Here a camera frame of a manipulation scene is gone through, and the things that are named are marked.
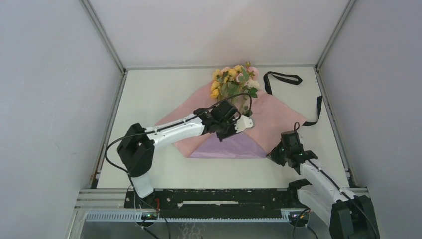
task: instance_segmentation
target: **white table surface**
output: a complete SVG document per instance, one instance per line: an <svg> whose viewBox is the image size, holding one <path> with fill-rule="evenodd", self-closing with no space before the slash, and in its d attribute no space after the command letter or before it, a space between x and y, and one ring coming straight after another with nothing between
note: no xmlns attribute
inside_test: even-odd
<svg viewBox="0 0 422 239"><path fill-rule="evenodd" d="M299 86L270 77L273 95L301 113L308 121L316 120L316 102L321 93L312 67L272 67L258 70L262 89L262 76L268 71L299 75L303 79ZM140 123L143 127L155 125L193 91L209 82L213 71L210 68L129 71L110 142L124 136L135 123ZM348 187L324 104L319 122L314 126L301 127L299 134L304 150L312 150L318 155L325 169ZM108 155L111 161L124 167L116 152L117 145L110 149ZM302 178L287 165L282 167L266 158L185 158L173 145L154 152L152 167L148 173L154 188L287 188L289 182ZM127 175L104 161L97 188L128 186Z"/></svg>

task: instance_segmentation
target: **black base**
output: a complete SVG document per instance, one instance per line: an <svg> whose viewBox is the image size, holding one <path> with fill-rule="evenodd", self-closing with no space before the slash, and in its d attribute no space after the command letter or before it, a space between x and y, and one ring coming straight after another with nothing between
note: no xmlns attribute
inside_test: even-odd
<svg viewBox="0 0 422 239"><path fill-rule="evenodd" d="M282 208L304 208L287 190L277 189L164 189L143 200L159 207L168 218L279 218ZM126 193L125 208L133 208L134 191ZM234 201L237 204L178 204L183 201ZM137 208L149 208L136 198Z"/></svg>

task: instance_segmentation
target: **black strap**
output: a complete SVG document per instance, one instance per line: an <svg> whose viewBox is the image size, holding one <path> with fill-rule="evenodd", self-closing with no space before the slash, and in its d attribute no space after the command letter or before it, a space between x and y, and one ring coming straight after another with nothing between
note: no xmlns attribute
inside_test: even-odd
<svg viewBox="0 0 422 239"><path fill-rule="evenodd" d="M273 76L274 78L276 78L279 81L285 82L285 83L289 83L292 85L299 85L300 83L302 83L302 78L300 78L298 75L285 75L285 74L281 74L278 72L273 72L273 71L269 71L267 72L267 74L264 75L264 83L265 83L265 91L267 91L268 94L272 95L273 92L271 90L271 84L270 84L270 80L268 79L268 75ZM295 78L296 80L291 80L291 79L287 79L287 78L283 78L284 77L291 77L291 78ZM315 125L316 123L318 123L319 120L319 115L321 114L321 105L322 105L322 96L318 96L318 98L316 99L316 109L318 111L318 118L315 122L305 122L303 124L303 126L312 126Z"/></svg>

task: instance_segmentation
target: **metal frame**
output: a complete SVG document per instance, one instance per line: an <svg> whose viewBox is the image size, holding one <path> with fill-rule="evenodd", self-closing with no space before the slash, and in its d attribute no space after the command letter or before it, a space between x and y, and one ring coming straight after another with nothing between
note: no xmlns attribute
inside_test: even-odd
<svg viewBox="0 0 422 239"><path fill-rule="evenodd" d="M366 188L351 188L358 196L369 197ZM79 192L71 224L68 228L68 239L78 239L82 232L85 221L90 222L134 222L142 221L143 214L154 213L154 209L127 209L124 208L127 189L83 189ZM169 222L289 222L290 213L297 213L303 208L283 208L279 218L255 218L255 219L178 219L167 218ZM162 222L161 218L148 220L148 222Z"/></svg>
<svg viewBox="0 0 422 239"><path fill-rule="evenodd" d="M344 9L343 13L341 14L340 19L338 20L337 25L334 28L334 31L331 34L330 39L327 42L327 45L324 48L324 51L322 51L321 56L318 59L317 64L315 65L315 68L317 71L321 69L321 66L323 65L329 51L331 50L335 40L337 39L338 34L343 29L344 23L349 18L350 13L353 10L353 7L355 6L357 0L349 0L349 2L346 5L346 8Z"/></svg>
<svg viewBox="0 0 422 239"><path fill-rule="evenodd" d="M82 7L84 8L85 12L87 13L90 21L92 22L95 30L99 34L100 39L102 40L103 44L105 45L107 51L110 53L112 59L114 60L116 66L119 68L120 72L122 73L122 78L120 79L120 85L116 92L115 101L113 107L111 109L110 117L107 122L107 127L103 135L102 146L100 148L98 154L98 163L97 166L94 168L93 178L91 178L91 183L95 180L96 175L100 173L101 166L104 160L104 151L106 145L109 141L112 126L114 124L115 116L117 114L117 108L120 102L120 98L123 92L124 84L127 77L128 70L138 70L138 69L180 69L180 68L188 68L188 69L195 69L195 68L215 68L220 66L195 66L195 67L139 67L139 68L128 68L126 69L121 62L111 40L109 39L103 25L101 24L92 4L89 0L79 0ZM333 112L332 106L329 101L329 96L325 90L325 85L320 75L320 69L323 65L330 49L332 48L339 32L343 28L347 18L349 17L353 7L355 6L357 0L349 0L347 3L346 8L344 9L340 20L338 21L327 45L325 46L320 58L316 65L277 65L283 67L305 67L305 66L313 66L316 78L318 80L318 84L321 90L321 93L324 98L325 107L328 111L328 117L331 123L331 127L334 132L334 137L337 142L337 146L340 152L341 159L343 161L343 165L345 169L350 168L350 163L347 158L347 152L344 147L344 143L341 138L340 131L336 124L336 117ZM271 67L275 65L260 65L260 67ZM368 191L366 188L351 188L351 191L355 192L358 196L360 195L367 195L369 197ZM78 239L80 238L82 228L85 221L102 221L102 222L123 222L123 221L135 221L139 220L139 215L137 214L134 209L125 209L123 207L124 202L126 200L126 192L127 189L83 189L80 191L78 199L75 204L74 212L71 217L71 222L68 227L67 237L68 239ZM280 211L281 217L278 219L257 219L260 222L264 222L265 220L275 220L275 221L286 221L286 215L290 212L301 211L302 209L294 208L294 209L282 209ZM151 213L154 212L152 209L143 209L143 213ZM180 222L180 219L170 219L169 221ZM233 220L206 220L207 222L233 222Z"/></svg>
<svg viewBox="0 0 422 239"><path fill-rule="evenodd" d="M107 120L107 125L105 127L103 139L101 141L101 147L98 152L97 164L93 169L92 177L90 179L90 185L93 185L93 183L97 182L99 179L101 167L103 166L103 162L104 162L104 154L106 152L108 141L110 140L111 130L113 129L114 121L116 119L117 109L120 103L121 95L123 94L126 78L127 78L127 71L125 71L125 73L122 75L120 79L119 87L117 88L116 95L114 97L113 106L111 108L110 116L108 117L108 120Z"/></svg>
<svg viewBox="0 0 422 239"><path fill-rule="evenodd" d="M113 46L113 43L111 42L110 38L108 37L106 30L104 29L103 25L101 24L100 19L98 18L94 8L92 7L92 4L89 0L79 0L82 7L84 8L87 16L91 20L91 23L93 27L95 28L95 31L98 33L101 41L104 43L104 46L107 48L107 51L110 53L113 61L115 62L116 66L119 68L120 72L123 74L125 73L125 68L123 66L123 63L121 62L116 49Z"/></svg>

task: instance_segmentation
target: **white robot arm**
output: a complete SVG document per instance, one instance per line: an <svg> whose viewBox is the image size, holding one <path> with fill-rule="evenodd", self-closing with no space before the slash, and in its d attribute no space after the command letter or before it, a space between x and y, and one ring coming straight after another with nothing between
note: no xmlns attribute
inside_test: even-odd
<svg viewBox="0 0 422 239"><path fill-rule="evenodd" d="M281 142L267 157L283 166L287 163L305 178L305 183L290 183L293 189L288 190L297 190L298 201L329 226L333 239L379 238L371 200L358 197L326 172L312 151L303 150L296 129L282 133Z"/></svg>
<svg viewBox="0 0 422 239"><path fill-rule="evenodd" d="M216 133L222 141L252 128L254 125L250 117L234 117L237 111L230 102L222 101L211 110L200 108L182 119L164 125L149 128L142 128L140 124L132 125L117 152L139 197L144 198L154 191L148 176L154 150L206 133Z"/></svg>

